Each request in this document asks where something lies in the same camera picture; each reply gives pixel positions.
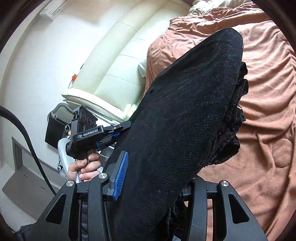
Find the orange comforter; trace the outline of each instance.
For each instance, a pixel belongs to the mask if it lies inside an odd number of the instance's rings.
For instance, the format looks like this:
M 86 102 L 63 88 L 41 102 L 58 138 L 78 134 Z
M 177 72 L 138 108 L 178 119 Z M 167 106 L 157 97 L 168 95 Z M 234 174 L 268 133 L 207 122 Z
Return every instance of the orange comforter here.
M 262 226 L 269 241 L 285 228 L 296 209 L 296 57 L 285 36 L 258 6 L 219 7 L 202 16 L 171 20 L 149 48 L 147 86 L 156 75 L 215 31 L 233 27 L 243 37 L 249 93 L 239 102 L 246 116 L 237 136 L 239 153 L 208 166 L 207 181 L 228 180 Z M 208 227 L 208 238 L 212 227 Z

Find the black cloth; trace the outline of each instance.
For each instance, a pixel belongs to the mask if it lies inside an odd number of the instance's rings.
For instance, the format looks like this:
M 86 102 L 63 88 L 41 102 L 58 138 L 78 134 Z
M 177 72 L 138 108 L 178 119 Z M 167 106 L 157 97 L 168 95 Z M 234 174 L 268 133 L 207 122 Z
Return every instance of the black cloth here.
M 34 224 L 21 226 L 20 230 L 15 232 L 14 235 L 18 239 L 18 241 L 27 241 L 27 237 L 29 236 L 33 228 Z
M 113 241 L 171 240 L 178 194 L 203 167 L 238 152 L 238 101 L 248 91 L 242 52 L 241 35 L 220 30 L 151 84 L 104 168 L 128 152 L 121 196 L 108 204 Z

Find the black fabric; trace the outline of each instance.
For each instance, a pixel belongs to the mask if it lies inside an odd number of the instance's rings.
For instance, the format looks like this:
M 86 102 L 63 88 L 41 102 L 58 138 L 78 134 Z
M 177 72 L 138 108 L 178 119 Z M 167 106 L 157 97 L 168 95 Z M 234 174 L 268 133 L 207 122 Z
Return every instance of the black fabric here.
M 238 152 L 235 134 L 245 118 L 237 105 L 248 91 L 242 51 L 238 32 L 218 31 L 151 84 L 107 162 L 129 154 L 121 196 L 108 204 L 114 241 L 171 240 L 183 187 Z
M 34 224 L 21 226 L 20 230 L 15 232 L 14 235 L 18 239 L 18 241 L 27 241 L 27 237 L 29 236 L 33 228 Z

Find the black cable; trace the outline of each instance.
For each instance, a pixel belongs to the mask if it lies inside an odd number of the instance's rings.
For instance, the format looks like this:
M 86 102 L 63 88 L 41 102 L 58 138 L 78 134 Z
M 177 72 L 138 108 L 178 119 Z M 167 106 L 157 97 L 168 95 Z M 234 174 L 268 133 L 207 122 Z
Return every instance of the black cable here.
M 71 83 L 72 83 L 72 80 L 71 80 L 70 83 L 69 83 L 68 89 L 69 89 Z
M 81 228 L 82 228 L 83 231 L 85 231 L 86 234 L 88 234 L 88 231 L 85 229 L 85 227 L 83 227 L 83 226 L 81 225 Z
M 52 191 L 52 193 L 54 195 L 56 195 L 56 192 L 55 190 L 53 189 L 52 185 L 50 184 L 42 166 L 41 166 L 41 163 L 35 153 L 35 150 L 32 146 L 32 143 L 31 143 L 31 140 L 30 140 L 30 137 L 26 131 L 26 129 L 24 128 L 24 126 L 22 125 L 22 123 L 19 121 L 19 119 L 14 115 L 12 114 L 9 110 L 5 109 L 3 106 L 0 106 L 0 116 L 4 117 L 5 119 L 8 119 L 12 124 L 14 124 L 16 126 L 16 128 L 18 128 L 18 130 L 22 133 L 22 135 L 24 136 L 25 138 L 25 141 L 29 147 L 29 150 L 39 168 L 39 171 L 41 172 L 41 175 L 42 177 L 44 178 L 46 184 L 48 185 L 48 187 L 50 188 L 50 190 Z

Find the finger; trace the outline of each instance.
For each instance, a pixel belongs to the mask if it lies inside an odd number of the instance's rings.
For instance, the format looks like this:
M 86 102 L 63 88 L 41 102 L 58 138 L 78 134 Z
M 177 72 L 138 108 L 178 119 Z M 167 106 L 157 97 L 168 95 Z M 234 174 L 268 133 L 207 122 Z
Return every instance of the finger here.
M 87 165 L 87 160 L 77 160 L 69 165 L 68 172 L 77 172 L 79 169 Z
M 99 171 L 87 172 L 87 173 L 80 174 L 79 178 L 81 180 L 91 180 L 91 179 L 93 179 L 95 176 L 97 176 L 99 174 L 100 174 Z
M 92 161 L 85 168 L 81 169 L 82 173 L 93 172 L 101 166 L 100 161 Z
M 67 178 L 68 180 L 76 180 L 77 171 L 87 165 L 87 160 L 78 160 L 69 165 Z
M 99 158 L 100 158 L 100 154 L 96 152 L 89 155 L 90 161 L 97 161 Z

